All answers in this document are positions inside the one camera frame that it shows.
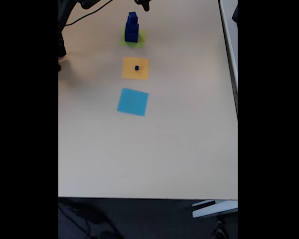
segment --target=green square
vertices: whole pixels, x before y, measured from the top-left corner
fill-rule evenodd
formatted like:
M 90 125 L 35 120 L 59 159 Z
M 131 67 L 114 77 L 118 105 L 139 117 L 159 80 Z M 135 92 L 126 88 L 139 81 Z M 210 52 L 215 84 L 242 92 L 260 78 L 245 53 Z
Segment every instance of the green square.
M 146 35 L 145 30 L 140 29 L 139 30 L 139 39 L 137 42 L 125 41 L 125 27 L 124 27 L 120 43 L 121 43 L 121 45 L 124 45 L 124 46 L 132 46 L 132 47 L 142 48 L 142 47 L 144 47 L 144 43 L 145 43 L 145 35 Z

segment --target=stacked blue blocks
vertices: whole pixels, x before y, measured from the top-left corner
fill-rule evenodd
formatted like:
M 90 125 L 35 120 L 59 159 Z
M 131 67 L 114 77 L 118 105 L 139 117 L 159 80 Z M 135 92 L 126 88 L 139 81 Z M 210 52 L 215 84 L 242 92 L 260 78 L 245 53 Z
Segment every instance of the stacked blue blocks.
M 139 24 L 136 12 L 130 12 L 125 26 L 125 41 L 137 42 L 139 39 Z

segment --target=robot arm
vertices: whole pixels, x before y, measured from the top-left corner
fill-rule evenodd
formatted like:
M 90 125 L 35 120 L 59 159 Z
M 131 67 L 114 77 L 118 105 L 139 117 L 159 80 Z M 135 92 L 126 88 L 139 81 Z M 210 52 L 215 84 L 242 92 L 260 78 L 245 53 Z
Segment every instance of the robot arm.
M 59 1 L 59 39 L 58 39 L 58 56 L 62 57 L 66 55 L 64 41 L 62 37 L 62 30 L 65 27 L 65 24 L 69 18 L 69 15 L 74 8 L 75 4 L 78 2 L 80 3 L 83 9 L 89 9 L 90 7 L 97 4 L 100 0 L 58 0 Z M 150 10 L 150 0 L 134 0 L 137 5 L 142 5 L 145 11 Z
M 89 9 L 100 0 L 58 0 L 59 1 L 59 36 L 77 2 L 83 9 Z M 145 11 L 150 10 L 150 0 L 134 0 L 137 5 L 142 5 Z

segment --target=black cable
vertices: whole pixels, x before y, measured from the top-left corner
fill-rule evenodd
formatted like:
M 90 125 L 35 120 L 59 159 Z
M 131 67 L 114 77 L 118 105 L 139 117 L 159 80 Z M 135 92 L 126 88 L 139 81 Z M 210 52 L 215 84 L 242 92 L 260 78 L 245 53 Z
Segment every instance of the black cable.
M 60 211 L 61 211 L 61 213 L 68 219 L 68 220 L 70 220 L 74 225 L 76 225 L 76 227 L 78 228 L 78 229 L 80 229 L 82 232 L 84 232 L 84 234 L 86 234 L 86 235 L 88 235 L 89 237 L 91 237 L 89 234 L 87 234 L 87 232 L 83 229 L 83 228 L 81 228 L 72 218 L 70 218 L 68 215 L 66 215 L 65 213 L 64 213 L 64 211 L 60 208 L 60 206 L 58 205 L 58 207 L 59 207 L 59 209 L 60 209 Z
M 91 15 L 91 14 L 96 13 L 97 11 L 101 10 L 102 8 L 104 8 L 104 7 L 105 7 L 107 4 L 109 4 L 111 1 L 113 1 L 113 0 L 109 0 L 106 4 L 104 4 L 104 5 L 101 6 L 99 9 L 95 10 L 94 12 L 91 12 L 91 13 L 89 13 L 89 14 L 86 14 L 86 15 L 83 16 L 83 17 L 80 17 L 79 19 L 75 20 L 74 22 L 72 22 L 72 23 L 70 23 L 70 24 L 65 24 L 65 26 L 71 26 L 71 25 L 73 25 L 74 23 L 78 22 L 79 20 L 81 20 L 81 19 L 83 19 L 83 18 L 85 18 L 85 17 L 87 17 L 87 16 L 89 16 L 89 15 Z

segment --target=blue block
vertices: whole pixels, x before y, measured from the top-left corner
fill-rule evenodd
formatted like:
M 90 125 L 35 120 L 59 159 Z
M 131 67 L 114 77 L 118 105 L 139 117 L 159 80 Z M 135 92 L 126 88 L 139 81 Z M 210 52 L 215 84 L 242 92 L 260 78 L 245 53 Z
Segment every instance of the blue block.
M 148 98 L 148 93 L 123 88 L 118 111 L 138 116 L 145 116 Z
M 127 33 L 125 32 L 125 41 L 137 42 L 139 40 L 138 33 Z
M 136 12 L 134 11 L 129 12 L 128 23 L 137 23 L 137 22 L 138 22 L 138 16 L 136 15 Z
M 138 23 L 137 24 L 126 23 L 125 32 L 138 33 L 139 32 L 139 24 Z

